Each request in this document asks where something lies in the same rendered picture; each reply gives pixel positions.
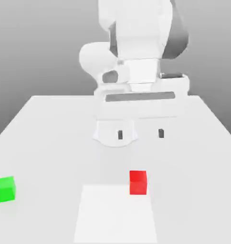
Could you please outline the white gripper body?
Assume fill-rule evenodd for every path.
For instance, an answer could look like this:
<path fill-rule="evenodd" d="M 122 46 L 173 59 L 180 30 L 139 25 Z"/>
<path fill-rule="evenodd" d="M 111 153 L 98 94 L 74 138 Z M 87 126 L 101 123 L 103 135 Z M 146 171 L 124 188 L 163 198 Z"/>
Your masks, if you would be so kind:
<path fill-rule="evenodd" d="M 150 119 L 176 117 L 185 110 L 188 89 L 158 92 L 97 91 L 94 93 L 97 119 Z"/>

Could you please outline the small red cube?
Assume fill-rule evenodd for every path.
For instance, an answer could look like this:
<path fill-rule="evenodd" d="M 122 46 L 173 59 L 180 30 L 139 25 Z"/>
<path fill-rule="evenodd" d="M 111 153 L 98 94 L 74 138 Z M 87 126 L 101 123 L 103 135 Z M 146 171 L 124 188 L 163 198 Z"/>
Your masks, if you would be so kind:
<path fill-rule="evenodd" d="M 147 173 L 146 171 L 130 171 L 130 186 L 131 195 L 146 195 L 147 194 Z"/>

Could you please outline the small green cube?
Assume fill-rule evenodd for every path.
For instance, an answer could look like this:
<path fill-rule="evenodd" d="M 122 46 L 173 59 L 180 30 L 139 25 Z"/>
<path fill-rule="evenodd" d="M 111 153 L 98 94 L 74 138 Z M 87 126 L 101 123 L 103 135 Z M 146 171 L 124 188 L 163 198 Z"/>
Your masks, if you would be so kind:
<path fill-rule="evenodd" d="M 15 200 L 16 185 L 13 176 L 0 178 L 0 203 Z"/>

